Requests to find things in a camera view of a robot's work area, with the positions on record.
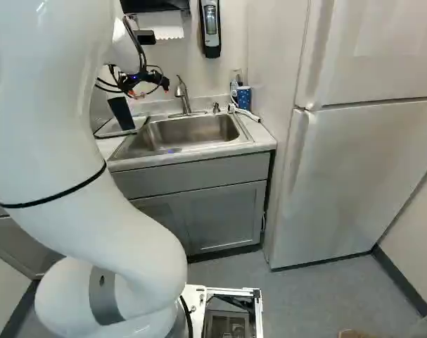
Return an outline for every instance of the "black soap dispenser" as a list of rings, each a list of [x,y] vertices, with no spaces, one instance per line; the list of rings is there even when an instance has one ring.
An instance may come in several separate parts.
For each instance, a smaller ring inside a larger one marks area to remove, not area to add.
[[[221,56],[219,0],[199,0],[200,33],[206,58]]]

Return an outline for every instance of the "electrical outlet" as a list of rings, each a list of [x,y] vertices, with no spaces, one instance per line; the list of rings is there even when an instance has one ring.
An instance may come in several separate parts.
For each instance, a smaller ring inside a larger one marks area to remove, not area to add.
[[[232,69],[230,72],[230,80],[236,80],[243,84],[243,70],[241,68]]]

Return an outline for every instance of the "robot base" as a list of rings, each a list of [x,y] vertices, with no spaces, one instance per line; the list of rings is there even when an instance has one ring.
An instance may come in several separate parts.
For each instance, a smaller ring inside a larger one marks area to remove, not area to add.
[[[193,338],[263,338],[262,292],[187,285],[182,292],[190,310]],[[180,306],[167,338],[189,338]]]

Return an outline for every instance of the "gray band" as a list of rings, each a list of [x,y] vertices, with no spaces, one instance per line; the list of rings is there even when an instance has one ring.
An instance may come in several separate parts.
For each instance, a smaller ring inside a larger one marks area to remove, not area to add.
[[[115,273],[93,267],[89,276],[89,305],[96,321],[102,326],[125,321],[117,308]]]

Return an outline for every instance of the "blue cup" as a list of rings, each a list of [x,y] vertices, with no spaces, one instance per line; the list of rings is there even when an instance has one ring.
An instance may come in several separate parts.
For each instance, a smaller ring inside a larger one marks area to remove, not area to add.
[[[240,86],[236,89],[238,107],[250,111],[251,89],[249,86]]]

